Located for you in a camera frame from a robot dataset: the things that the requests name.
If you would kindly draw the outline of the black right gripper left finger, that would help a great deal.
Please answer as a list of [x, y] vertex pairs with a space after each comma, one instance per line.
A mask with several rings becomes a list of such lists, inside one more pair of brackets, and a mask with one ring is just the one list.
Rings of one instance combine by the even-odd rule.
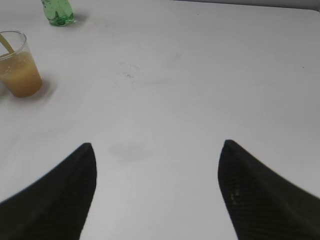
[[92, 144], [0, 203], [2, 240], [78, 240], [97, 186]]

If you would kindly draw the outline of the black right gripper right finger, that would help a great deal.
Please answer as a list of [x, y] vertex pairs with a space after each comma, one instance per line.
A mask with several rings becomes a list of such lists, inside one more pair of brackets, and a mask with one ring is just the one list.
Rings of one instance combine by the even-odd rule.
[[226, 140], [217, 179], [239, 240], [318, 240], [320, 199]]

